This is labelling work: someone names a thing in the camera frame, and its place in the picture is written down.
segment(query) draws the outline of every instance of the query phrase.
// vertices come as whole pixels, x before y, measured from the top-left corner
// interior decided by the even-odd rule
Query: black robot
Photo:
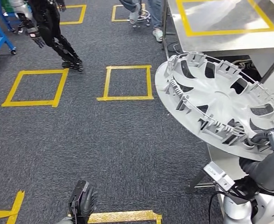
[[[66,9],[64,0],[9,0],[9,2],[14,9],[15,15],[21,21],[19,29],[26,28],[27,33],[40,48],[46,44],[56,51],[64,60],[63,68],[83,70],[82,61],[60,31],[60,15],[58,8],[64,12]]]

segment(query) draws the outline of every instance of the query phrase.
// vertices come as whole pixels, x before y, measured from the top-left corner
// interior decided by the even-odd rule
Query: stool
[[[143,23],[145,21],[147,22],[147,27],[149,27],[151,24],[150,24],[150,21],[151,21],[151,14],[149,13],[149,11],[147,11],[147,10],[145,10],[145,9],[142,9],[142,0],[138,0],[139,3],[140,4],[141,8],[140,8],[140,11],[139,12],[139,15],[138,15],[138,21],[134,24],[132,27],[133,28],[139,28],[140,23]]]

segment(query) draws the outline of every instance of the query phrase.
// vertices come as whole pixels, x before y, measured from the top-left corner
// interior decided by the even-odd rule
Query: jeans
[[[151,23],[154,28],[160,28],[162,25],[162,0],[148,0],[149,12],[151,15]],[[132,0],[120,0],[125,8],[130,12],[136,10],[135,4]]]

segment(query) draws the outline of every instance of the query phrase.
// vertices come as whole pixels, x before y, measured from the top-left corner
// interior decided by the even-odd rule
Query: white sneaker
[[[157,42],[162,42],[163,40],[163,32],[160,29],[154,29],[153,35]]]

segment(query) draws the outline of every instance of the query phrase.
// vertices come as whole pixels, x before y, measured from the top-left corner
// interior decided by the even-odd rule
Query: stainless steel table
[[[183,52],[274,53],[274,0],[164,0],[163,48],[167,58],[168,13]],[[273,69],[274,63],[264,77]]]

